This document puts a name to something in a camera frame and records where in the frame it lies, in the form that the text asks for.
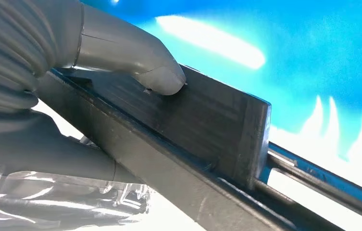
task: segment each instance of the black frame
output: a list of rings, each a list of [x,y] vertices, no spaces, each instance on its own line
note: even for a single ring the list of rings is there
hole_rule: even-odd
[[[93,91],[91,78],[87,79],[86,75],[95,75],[95,72],[74,76],[69,70],[62,71],[65,76],[53,70],[40,79],[40,99],[207,230],[245,230],[247,227],[257,230],[341,230],[264,184],[261,180],[274,167],[362,215],[361,200],[303,171],[298,163],[305,160],[272,143],[269,152],[297,165],[292,167],[279,158],[265,155],[264,164],[257,162],[256,169],[250,171],[259,172],[260,169],[262,174],[249,175],[250,184],[245,184],[239,178],[236,180],[221,171],[213,171],[212,163],[208,164],[207,159],[191,155]],[[312,163],[308,165],[362,192],[362,188],[353,183]]]

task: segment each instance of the clear plastic bag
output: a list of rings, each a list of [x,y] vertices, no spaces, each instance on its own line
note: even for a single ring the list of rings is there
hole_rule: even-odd
[[[74,230],[141,221],[151,189],[129,184],[40,172],[1,176],[0,230]]]

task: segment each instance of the blue background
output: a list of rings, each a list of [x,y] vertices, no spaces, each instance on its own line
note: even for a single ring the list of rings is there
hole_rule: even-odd
[[[157,36],[180,63],[269,101],[277,128],[298,133],[317,96],[326,127],[332,97],[340,128],[338,156],[347,161],[362,125],[362,0],[82,2]],[[173,14],[239,37],[262,51],[265,64],[252,70],[166,33],[154,18]]]

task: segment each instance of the black metal bar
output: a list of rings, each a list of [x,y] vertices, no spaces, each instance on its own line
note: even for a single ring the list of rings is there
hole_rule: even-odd
[[[135,176],[209,231],[288,231],[295,227],[261,202],[205,171],[187,152],[54,72],[40,98]]]
[[[362,201],[352,197],[351,195],[323,182],[320,179],[302,171],[301,169],[288,164],[286,161],[275,156],[269,155],[267,165],[270,168],[276,167],[296,177],[296,180],[307,187],[321,193],[322,195],[338,202],[339,204],[351,209],[362,216]]]

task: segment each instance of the transparent plastic sheet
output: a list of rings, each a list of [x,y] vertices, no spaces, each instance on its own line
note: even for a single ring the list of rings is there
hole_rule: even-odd
[[[139,222],[150,210],[143,184],[40,172],[0,174],[0,231],[75,230]]]

